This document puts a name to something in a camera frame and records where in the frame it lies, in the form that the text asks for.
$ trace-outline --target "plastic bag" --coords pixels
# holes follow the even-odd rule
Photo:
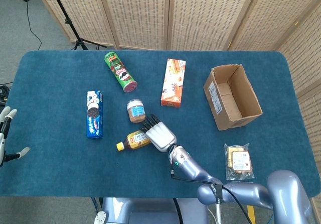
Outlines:
[[[227,146],[225,149],[226,180],[254,179],[251,157],[248,152],[250,144]]]

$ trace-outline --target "green pringles can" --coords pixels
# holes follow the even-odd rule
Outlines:
[[[124,64],[121,62],[115,52],[108,52],[105,55],[105,62],[110,70],[114,73],[124,92],[131,92],[137,87],[137,82],[126,70]]]

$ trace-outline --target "orange box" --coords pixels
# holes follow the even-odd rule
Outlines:
[[[162,106],[181,106],[185,63],[183,60],[167,59],[162,97],[160,99]]]

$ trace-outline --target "blue carpet surface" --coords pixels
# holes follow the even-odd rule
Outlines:
[[[104,62],[104,51],[34,51],[21,60],[8,105],[17,108],[7,152],[31,148],[0,169],[0,195],[196,197],[199,186],[170,176],[166,153],[153,145],[135,151],[116,143],[141,125],[129,121],[126,104],[140,98],[178,144],[210,174],[225,180],[224,143],[250,143],[255,179],[265,185],[277,169],[301,179],[309,197],[319,175],[294,93],[286,59],[277,52],[117,51],[138,82],[123,92]],[[186,60],[182,106],[161,106],[167,58]],[[264,114],[250,124],[218,131],[203,85],[212,67],[242,64]],[[86,92],[103,93],[102,139],[86,138]]]

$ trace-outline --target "oreo box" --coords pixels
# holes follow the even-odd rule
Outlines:
[[[87,92],[87,137],[102,138],[102,94],[99,90]]]

